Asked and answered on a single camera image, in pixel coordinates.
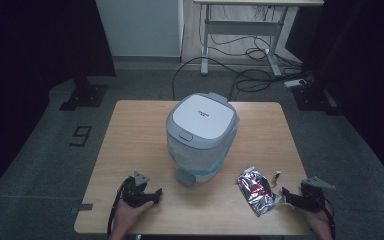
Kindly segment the white cabinet panel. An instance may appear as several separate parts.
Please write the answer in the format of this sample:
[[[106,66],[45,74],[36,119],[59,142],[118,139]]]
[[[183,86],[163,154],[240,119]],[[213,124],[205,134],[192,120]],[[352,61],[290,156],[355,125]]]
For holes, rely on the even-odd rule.
[[[183,0],[96,0],[114,57],[181,56]]]

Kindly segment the silver foil wrapper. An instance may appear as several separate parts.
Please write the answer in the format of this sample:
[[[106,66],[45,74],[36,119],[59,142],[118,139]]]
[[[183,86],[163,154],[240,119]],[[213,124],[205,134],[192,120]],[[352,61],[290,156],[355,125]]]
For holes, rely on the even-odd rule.
[[[246,202],[261,216],[280,202],[282,197],[272,191],[267,178],[254,166],[245,169],[236,180]]]

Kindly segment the white power strip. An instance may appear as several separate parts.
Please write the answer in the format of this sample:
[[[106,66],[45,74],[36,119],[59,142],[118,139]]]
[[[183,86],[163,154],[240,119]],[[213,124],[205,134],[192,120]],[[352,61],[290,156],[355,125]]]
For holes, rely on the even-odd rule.
[[[307,84],[307,81],[304,79],[295,79],[284,82],[284,87],[291,88],[291,87],[299,87],[299,86],[305,86]]]

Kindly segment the black stand base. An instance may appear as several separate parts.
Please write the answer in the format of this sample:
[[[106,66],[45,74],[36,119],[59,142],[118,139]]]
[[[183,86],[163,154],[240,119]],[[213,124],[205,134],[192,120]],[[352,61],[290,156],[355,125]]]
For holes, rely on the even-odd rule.
[[[108,89],[107,85],[91,84],[86,77],[74,78],[75,89],[68,101],[63,102],[60,111],[74,111],[78,107],[98,108]]]
[[[342,99],[329,86],[321,91],[316,91],[313,87],[293,87],[292,94],[299,110],[323,111],[332,116],[343,114]]]

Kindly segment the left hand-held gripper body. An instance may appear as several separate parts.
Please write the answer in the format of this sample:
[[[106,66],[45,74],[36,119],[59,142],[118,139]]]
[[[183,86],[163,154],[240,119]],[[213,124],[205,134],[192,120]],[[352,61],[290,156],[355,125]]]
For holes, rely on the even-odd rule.
[[[154,199],[151,193],[145,193],[149,178],[144,174],[135,171],[122,184],[122,200],[129,206],[137,208]]]

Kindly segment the clear plastic bin liner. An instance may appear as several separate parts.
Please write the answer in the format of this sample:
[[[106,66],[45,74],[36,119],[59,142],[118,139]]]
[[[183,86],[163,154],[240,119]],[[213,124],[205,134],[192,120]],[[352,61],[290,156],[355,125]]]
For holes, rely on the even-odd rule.
[[[167,134],[169,155],[176,167],[176,178],[183,184],[205,183],[214,177],[221,168],[236,137],[238,125],[227,133],[227,138],[219,145],[200,149],[183,143]]]

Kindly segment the person's right hand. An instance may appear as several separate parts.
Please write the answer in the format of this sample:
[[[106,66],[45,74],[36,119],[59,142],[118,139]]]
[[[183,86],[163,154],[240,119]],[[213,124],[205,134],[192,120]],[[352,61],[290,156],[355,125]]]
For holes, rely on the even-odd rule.
[[[333,240],[329,217],[324,211],[314,213],[302,210],[302,213],[315,234],[316,240]]]

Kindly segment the white grey pedal trash can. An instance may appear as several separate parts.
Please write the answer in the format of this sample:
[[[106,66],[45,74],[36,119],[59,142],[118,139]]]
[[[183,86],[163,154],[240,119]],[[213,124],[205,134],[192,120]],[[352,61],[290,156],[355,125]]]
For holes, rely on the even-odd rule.
[[[219,145],[239,125],[239,117],[228,100],[216,93],[196,93],[181,100],[166,119],[166,132],[200,149]]]

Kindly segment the white metal frame desk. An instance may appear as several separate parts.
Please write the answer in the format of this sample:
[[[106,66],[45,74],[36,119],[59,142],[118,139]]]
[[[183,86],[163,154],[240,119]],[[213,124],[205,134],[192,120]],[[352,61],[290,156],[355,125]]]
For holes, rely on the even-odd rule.
[[[269,66],[275,76],[281,76],[279,63],[275,57],[276,47],[284,26],[284,21],[290,7],[319,7],[324,0],[193,0],[194,3],[205,7],[203,47],[201,52],[200,72],[207,75],[209,72],[208,38],[210,35],[253,35],[269,36],[272,42],[264,50]],[[275,21],[243,21],[243,20],[212,20],[210,9],[213,5],[232,6],[268,6],[281,7],[279,20]]]

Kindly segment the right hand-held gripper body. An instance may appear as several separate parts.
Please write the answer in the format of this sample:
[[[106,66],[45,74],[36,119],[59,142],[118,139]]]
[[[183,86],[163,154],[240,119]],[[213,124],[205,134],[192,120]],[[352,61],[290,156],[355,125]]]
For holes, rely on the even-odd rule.
[[[324,189],[335,190],[336,187],[317,176],[301,181],[301,194],[307,201],[304,206],[306,211],[317,213],[326,209]]]

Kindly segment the black curtain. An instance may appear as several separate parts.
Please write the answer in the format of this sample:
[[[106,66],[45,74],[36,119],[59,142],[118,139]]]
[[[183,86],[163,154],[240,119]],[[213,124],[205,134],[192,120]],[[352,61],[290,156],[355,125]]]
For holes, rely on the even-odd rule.
[[[286,49],[316,91],[331,87],[345,116],[384,166],[384,0],[300,7]]]
[[[0,0],[0,177],[52,87],[114,73],[96,0]]]

